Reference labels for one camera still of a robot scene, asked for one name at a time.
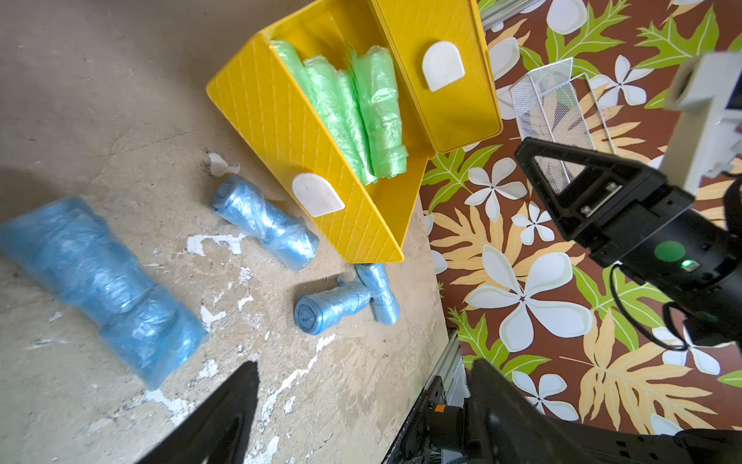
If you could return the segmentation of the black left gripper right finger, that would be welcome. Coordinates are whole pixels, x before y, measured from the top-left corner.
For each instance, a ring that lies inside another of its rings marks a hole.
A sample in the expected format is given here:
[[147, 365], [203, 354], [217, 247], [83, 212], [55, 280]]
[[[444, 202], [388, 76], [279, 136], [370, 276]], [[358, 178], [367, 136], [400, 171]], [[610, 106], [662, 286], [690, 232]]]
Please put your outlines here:
[[477, 463], [594, 463], [556, 425], [539, 413], [485, 360], [471, 366], [469, 380]]

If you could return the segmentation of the yellow drawer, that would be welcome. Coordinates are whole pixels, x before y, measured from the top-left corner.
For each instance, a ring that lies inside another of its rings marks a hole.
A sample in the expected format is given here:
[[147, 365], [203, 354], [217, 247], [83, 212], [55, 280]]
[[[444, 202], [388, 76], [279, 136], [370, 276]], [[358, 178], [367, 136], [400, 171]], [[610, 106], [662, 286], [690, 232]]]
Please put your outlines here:
[[207, 93], [231, 126], [286, 189], [303, 173], [334, 188], [345, 207], [313, 220], [349, 263], [398, 263], [427, 160], [435, 150], [411, 92], [398, 84], [407, 170], [363, 186], [299, 84], [272, 47], [290, 43], [302, 58], [322, 55], [345, 68], [352, 49], [390, 46], [373, 1], [315, 1], [256, 32], [214, 76]]

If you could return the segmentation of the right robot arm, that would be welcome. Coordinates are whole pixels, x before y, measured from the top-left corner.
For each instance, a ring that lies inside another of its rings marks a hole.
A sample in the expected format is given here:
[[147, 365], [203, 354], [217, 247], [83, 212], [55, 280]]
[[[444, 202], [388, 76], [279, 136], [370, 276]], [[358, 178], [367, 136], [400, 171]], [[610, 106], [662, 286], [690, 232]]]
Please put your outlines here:
[[714, 346], [741, 340], [741, 179], [724, 196], [727, 226], [693, 210], [693, 195], [659, 170], [635, 160], [525, 138], [515, 152], [563, 239], [592, 261], [650, 283], [669, 297], [663, 320], [689, 338], [674, 346]]

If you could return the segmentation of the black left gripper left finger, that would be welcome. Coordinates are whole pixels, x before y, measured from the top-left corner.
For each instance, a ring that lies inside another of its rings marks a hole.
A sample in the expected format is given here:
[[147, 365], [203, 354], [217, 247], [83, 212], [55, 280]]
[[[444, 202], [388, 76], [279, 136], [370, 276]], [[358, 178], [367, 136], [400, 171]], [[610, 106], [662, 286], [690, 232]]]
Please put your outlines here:
[[258, 407], [258, 363], [243, 363], [142, 463], [243, 463]]

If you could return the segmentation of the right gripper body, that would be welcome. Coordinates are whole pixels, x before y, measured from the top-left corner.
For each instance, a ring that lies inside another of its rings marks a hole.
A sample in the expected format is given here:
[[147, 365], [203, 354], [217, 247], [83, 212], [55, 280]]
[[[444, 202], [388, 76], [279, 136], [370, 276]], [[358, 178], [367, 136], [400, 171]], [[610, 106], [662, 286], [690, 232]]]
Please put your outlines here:
[[574, 238], [602, 267], [620, 261], [688, 210], [695, 197], [661, 175], [631, 181], [614, 193]]

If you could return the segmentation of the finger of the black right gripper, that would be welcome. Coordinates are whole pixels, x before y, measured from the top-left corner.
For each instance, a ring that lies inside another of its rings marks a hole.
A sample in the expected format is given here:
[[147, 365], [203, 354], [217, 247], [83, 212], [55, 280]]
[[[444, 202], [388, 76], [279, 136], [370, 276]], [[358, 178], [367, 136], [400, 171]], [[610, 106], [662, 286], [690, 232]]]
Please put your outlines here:
[[618, 186], [635, 189], [638, 185], [664, 185], [667, 176], [659, 170], [642, 162], [623, 159], [615, 155], [604, 154], [584, 148], [574, 147], [574, 157], [585, 164], [585, 171], [577, 181], [581, 194], [604, 183], [615, 183]]
[[575, 204], [581, 194], [577, 179], [585, 164], [575, 154], [574, 147], [536, 138], [525, 138], [515, 152], [533, 191], [565, 239], [577, 234], [581, 222]]

